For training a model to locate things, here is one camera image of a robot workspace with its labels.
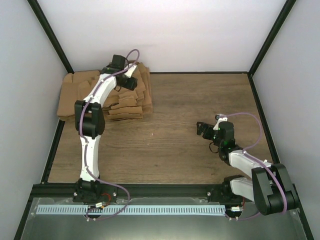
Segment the black bracket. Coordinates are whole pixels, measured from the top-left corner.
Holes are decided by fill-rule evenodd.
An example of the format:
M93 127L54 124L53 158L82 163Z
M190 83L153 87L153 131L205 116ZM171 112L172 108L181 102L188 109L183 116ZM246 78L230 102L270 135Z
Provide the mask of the black bracket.
M114 74L125 69L126 58L121 55L113 55L112 62L104 67L100 74ZM134 77L127 77L125 74L119 74L115 76L116 85L121 88L126 88L133 91L137 85L138 80Z
M277 163L271 165L270 170L284 191L287 210L298 208L299 199L286 167L281 163ZM254 202L259 212L263 215L282 212L284 201L271 176L262 167L253 168L251 172Z
M74 104L75 115L75 129L79 132L81 113L86 105L85 101L77 100ZM95 139L96 136L101 135L105 130L105 118L102 112L102 107L99 103L89 103L85 110L82 123L82 133L84 136Z
M117 188L105 185L99 181L84 181L80 178L75 183L75 191L73 194L74 203L96 204L100 202L115 202L117 199Z
M242 211L232 211L232 207L242 207L243 197L232 193L230 181L242 175L226 177L221 185L208 189L207 201L225 203L225 213L231 218L240 217Z
M217 130L214 130L214 125L198 121L196 123L196 134L207 140L214 140L214 137L218 134Z

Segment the black joint housing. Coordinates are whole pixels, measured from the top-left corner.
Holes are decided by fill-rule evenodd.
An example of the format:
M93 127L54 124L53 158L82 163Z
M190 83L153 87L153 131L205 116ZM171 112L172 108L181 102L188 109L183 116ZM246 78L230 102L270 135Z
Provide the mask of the black joint housing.
M80 132L80 120L82 111L87 103L84 100L77 100L74 104L75 129ZM99 103L89 103L85 110L82 122L82 134L95 139L105 130L105 118L102 107Z
M214 140L215 135L218 134L218 131L214 130L214 125L202 122L202 121L198 121L196 123L196 134L197 135L201 135L204 139L207 140Z
M84 181L80 178L75 184L75 203L97 203L101 198L102 184L99 181Z
M238 178L243 178L243 177L244 177L243 175L234 175L234 176L225 177L225 178L223 179L223 183L222 183L222 192L223 192L223 195L227 196L229 199L236 199L236 198L238 198L239 196L235 195L235 194L232 192L230 182L231 182L233 179L238 179Z
M121 55L113 55L112 62L104 67L100 74L115 74L125 69L126 58ZM124 73L115 76L116 85L133 91L138 86L138 80L134 77L127 77Z
M272 165L270 170L275 174L284 191L287 210L296 209L299 206L299 199L286 167L281 163L277 163ZM253 168L251 173L254 202L259 212L263 215L282 212L284 201L269 173L262 167Z

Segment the black metal frame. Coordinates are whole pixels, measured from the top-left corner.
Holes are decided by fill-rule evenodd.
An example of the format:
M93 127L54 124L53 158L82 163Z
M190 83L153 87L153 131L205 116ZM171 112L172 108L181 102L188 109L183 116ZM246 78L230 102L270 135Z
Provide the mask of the black metal frame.
M34 11L36 17L38 18L40 24L42 25L44 31L46 32L48 38L50 39L54 49L59 55L65 69L68 73L73 73L73 69L59 44L45 14L41 10L41 7L37 0L28 0L32 10ZM294 6L296 0L287 0L278 15L271 31L269 32L261 50L259 51L252 67L249 72L152 72L151 74L247 74L249 83L252 89L256 107L262 122L263 130L266 136L268 147L271 153L271 157L274 163L279 163L279 157L275 148L275 144L272 140L272 136L268 127L268 123L259 100L259 96L254 84L253 75L258 69L260 63L262 62L264 56L266 55L269 47L271 46L273 40L275 39L277 33L279 32L281 26L283 25L286 17L290 13L290 10ZM28 202L26 204L23 216L21 218L19 227L17 229L14 239L20 239L24 230L24 226L29 214L29 210L33 201L33 198L72 198L75 191L75 183L48 183L48 178L50 175L51 167L55 159L57 148L59 145L60 137L64 128L64 121L59 121L53 143L49 152L49 157L46 162L46 166L41 178L40 184L35 184L32 188L31 194L29 196ZM222 205L238 205L241 203L241 198L234 198L232 200L226 200L223 194L222 184L123 184L125 188L128 189L130 195L133 198L149 197L149 198L207 198L211 202L218 202ZM117 198L125 198L126 194L121 190L117 194ZM303 228L307 239L314 239L303 211L302 205L299 206L299 216L303 224Z

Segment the wooden floor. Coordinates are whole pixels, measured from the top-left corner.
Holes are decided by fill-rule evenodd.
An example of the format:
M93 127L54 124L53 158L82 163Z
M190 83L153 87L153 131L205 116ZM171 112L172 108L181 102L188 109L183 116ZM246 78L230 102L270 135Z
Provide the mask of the wooden floor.
M210 152L209 140L196 134L198 121L215 123L215 114L258 115L245 74L152 74L153 113L143 119L106 122L99 145L103 180L116 183L217 184L241 172ZM236 142L246 147L259 136L250 116L229 118ZM249 153L271 160L263 136ZM76 182L81 171L81 142L66 122L49 182Z

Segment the stack of cardboard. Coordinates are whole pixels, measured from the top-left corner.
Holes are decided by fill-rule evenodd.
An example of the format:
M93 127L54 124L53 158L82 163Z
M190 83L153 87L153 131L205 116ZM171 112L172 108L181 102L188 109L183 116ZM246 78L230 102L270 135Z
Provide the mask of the stack of cardboard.
M137 87L131 91L117 86L104 102L102 110L106 120L142 119L144 114L153 112L149 68L143 63L137 66L132 75L137 79ZM93 70L68 73L64 77L57 111L61 120L74 118L76 100L88 96L99 75L98 70Z

